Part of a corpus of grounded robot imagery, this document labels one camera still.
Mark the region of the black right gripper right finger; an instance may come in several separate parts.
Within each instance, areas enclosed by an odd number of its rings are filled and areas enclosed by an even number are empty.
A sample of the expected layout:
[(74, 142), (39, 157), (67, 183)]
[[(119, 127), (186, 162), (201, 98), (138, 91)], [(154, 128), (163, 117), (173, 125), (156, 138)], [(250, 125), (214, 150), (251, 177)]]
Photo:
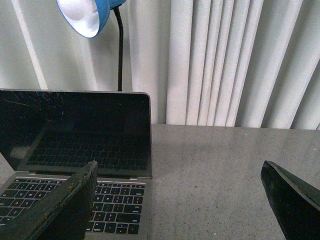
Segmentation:
[(320, 190), (272, 161), (260, 178), (270, 207), (287, 240), (320, 238)]

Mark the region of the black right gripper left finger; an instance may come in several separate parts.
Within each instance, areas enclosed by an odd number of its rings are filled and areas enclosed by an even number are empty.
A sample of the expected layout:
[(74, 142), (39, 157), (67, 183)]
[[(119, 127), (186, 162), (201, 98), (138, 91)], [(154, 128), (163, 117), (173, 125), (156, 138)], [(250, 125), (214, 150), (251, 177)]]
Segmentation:
[(0, 229), (2, 240), (83, 240), (91, 218), (98, 164), (89, 162)]

